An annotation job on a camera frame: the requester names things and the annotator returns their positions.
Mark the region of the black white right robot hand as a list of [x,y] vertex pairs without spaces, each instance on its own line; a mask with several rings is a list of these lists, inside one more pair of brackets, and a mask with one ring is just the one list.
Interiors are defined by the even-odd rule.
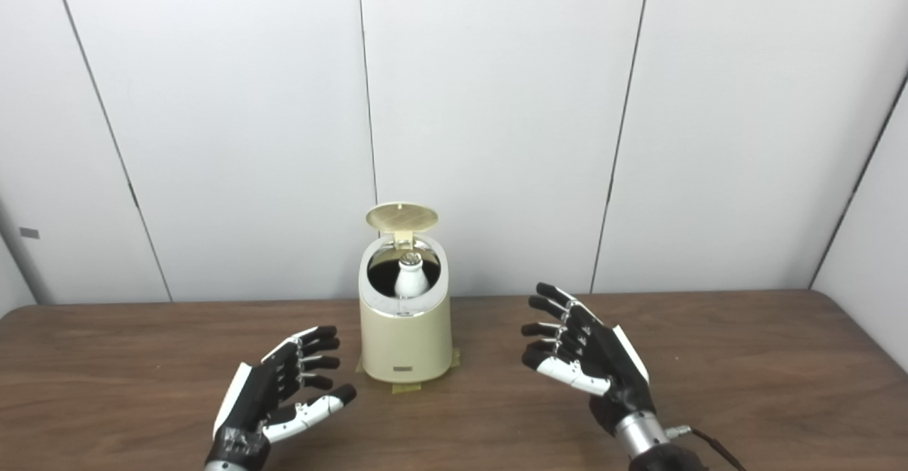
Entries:
[[536,338],[521,357],[526,367],[588,393],[590,412],[613,438],[626,417],[656,414],[648,371],[620,326],[608,326],[554,284],[536,284],[528,305],[555,322],[520,328]]

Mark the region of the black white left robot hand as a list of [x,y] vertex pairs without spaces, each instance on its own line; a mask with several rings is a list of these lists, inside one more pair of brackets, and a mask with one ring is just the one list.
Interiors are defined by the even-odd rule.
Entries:
[[340,346],[336,326],[314,326],[283,339],[255,365],[240,363],[218,408],[206,470],[262,470],[270,449],[344,409],[357,390],[334,387],[318,370],[337,370],[325,355]]

